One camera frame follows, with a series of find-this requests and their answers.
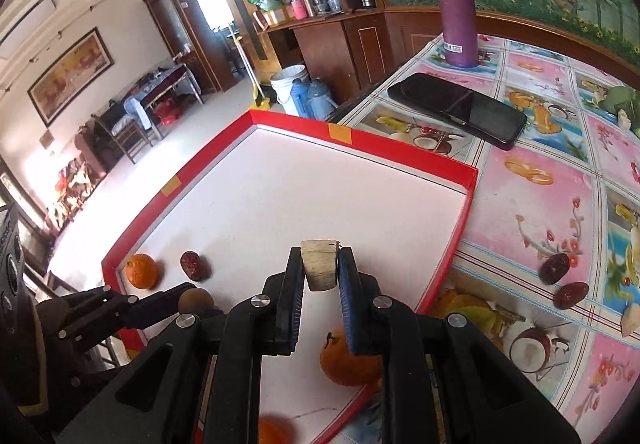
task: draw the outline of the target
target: chair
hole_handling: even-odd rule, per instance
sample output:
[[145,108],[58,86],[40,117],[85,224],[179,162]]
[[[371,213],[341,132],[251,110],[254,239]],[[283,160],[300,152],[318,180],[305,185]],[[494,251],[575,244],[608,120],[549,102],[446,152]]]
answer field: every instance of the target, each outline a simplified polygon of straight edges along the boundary
[[122,101],[113,104],[100,117],[94,113],[91,114],[91,117],[107,132],[133,164],[136,163],[133,160],[135,154],[145,145],[153,146],[138,122],[132,116],[127,115]]

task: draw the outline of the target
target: tablecloth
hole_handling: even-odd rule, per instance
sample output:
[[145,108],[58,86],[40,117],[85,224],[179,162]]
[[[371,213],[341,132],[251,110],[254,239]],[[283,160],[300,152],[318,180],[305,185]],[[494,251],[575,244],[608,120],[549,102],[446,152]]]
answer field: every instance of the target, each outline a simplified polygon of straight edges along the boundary
[[186,70],[186,75],[189,78],[191,85],[193,85],[193,89],[199,94],[201,94],[200,86],[196,81],[196,78],[193,76],[193,73],[186,67],[184,64],[176,64],[172,66],[168,70],[161,72],[158,77],[150,80],[144,86],[140,88],[138,93],[132,94],[128,96],[124,102],[124,109],[130,117],[138,120],[138,123],[145,129],[149,129],[152,127],[151,119],[149,119],[148,114],[146,113],[145,107],[142,106],[142,101],[148,97],[153,91],[158,88],[164,81],[166,81],[169,77],[171,77],[178,70]]
[[[543,351],[536,349],[537,336],[529,339],[531,359],[543,367],[525,375],[590,444],[640,371],[640,334],[623,338],[620,332],[626,306],[640,303],[629,262],[631,230],[640,217],[640,140],[599,109],[601,94],[622,82],[597,68],[492,36],[479,36],[479,60],[468,70],[448,65],[439,37],[340,123],[479,169],[468,224],[440,291],[441,298],[449,295],[434,314],[442,314],[450,297],[473,303],[492,320],[483,331],[521,370],[527,367],[519,349],[523,337],[536,333],[554,342],[551,355],[536,355]],[[388,87],[415,72],[523,110],[529,121],[514,149],[502,151],[390,99]],[[557,252],[568,254],[570,270],[547,286],[538,269]],[[588,283],[587,297],[559,311],[554,292],[575,281]],[[373,444],[381,426],[374,396],[335,442]]]

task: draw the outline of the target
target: white bucket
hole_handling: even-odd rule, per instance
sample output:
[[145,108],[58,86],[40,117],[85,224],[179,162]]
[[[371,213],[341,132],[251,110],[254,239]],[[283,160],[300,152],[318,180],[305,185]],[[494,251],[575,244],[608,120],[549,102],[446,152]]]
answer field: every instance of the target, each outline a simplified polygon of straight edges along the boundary
[[293,86],[293,80],[296,78],[306,84],[310,82],[309,73],[306,71],[304,64],[288,66],[271,77],[271,86],[276,91],[278,102],[282,104],[287,115],[298,115],[296,103],[291,98],[291,87]]

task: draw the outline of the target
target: thermos flask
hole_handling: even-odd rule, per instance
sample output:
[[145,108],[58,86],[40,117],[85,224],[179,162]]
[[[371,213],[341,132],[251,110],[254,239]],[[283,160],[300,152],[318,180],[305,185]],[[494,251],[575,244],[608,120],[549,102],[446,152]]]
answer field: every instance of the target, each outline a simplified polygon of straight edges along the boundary
[[460,68],[478,65],[478,33],[474,0],[438,0],[446,61]]

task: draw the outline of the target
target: wall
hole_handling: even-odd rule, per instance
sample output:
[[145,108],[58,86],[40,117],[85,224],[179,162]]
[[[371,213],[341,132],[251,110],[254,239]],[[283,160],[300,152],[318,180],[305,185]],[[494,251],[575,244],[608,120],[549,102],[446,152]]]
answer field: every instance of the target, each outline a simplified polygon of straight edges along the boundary
[[[54,143],[39,143],[46,131],[28,96],[28,89],[66,49],[94,27],[114,65],[99,75],[53,121]],[[67,27],[61,39],[42,52],[0,97],[0,154],[18,181],[40,204],[50,204],[57,173],[76,156],[73,137],[92,113],[123,94],[141,75],[169,60],[169,52],[140,0],[106,0]]]

